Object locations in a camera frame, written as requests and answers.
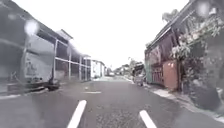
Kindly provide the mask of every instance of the white building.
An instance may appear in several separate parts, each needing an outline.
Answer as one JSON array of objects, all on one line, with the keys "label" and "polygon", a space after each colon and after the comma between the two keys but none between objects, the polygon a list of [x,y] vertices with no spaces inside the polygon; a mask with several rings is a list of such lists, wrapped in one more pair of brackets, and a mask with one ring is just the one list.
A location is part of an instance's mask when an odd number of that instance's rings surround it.
[{"label": "white building", "polygon": [[91,61],[91,78],[105,76],[105,64],[98,60]]}]

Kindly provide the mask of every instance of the white sky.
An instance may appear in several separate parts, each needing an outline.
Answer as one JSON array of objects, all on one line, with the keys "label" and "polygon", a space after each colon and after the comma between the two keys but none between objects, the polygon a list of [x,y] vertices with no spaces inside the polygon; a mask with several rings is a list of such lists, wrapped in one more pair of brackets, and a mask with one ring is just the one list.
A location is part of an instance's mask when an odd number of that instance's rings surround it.
[{"label": "white sky", "polygon": [[165,25],[162,13],[188,0],[13,0],[52,28],[74,37],[83,53],[113,68],[142,61],[145,44]]}]

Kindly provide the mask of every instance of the asphalt road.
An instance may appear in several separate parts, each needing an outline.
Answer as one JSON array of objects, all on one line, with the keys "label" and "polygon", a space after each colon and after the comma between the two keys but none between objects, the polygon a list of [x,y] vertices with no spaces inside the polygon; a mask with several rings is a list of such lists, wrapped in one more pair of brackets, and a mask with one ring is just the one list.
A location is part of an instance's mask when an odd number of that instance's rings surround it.
[{"label": "asphalt road", "polygon": [[67,128],[80,100],[86,109],[79,128],[145,128],[146,110],[157,128],[223,128],[212,118],[193,113],[120,78],[106,78],[0,100],[0,128]]}]

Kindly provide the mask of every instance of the tree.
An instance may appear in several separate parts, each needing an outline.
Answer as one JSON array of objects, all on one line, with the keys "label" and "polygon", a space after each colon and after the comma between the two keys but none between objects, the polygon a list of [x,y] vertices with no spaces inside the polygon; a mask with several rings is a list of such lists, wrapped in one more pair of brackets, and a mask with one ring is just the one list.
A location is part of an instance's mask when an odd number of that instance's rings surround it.
[{"label": "tree", "polygon": [[177,9],[174,9],[171,13],[165,12],[162,15],[162,20],[165,20],[166,22],[170,22],[177,14],[178,14]]}]

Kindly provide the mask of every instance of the door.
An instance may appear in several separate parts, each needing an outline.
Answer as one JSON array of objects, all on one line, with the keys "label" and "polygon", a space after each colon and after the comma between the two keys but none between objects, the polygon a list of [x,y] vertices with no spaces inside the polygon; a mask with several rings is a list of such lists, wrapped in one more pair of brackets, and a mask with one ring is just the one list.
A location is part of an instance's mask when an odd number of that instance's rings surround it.
[{"label": "door", "polygon": [[164,86],[174,91],[178,88],[178,64],[176,60],[166,61],[163,64]]}]

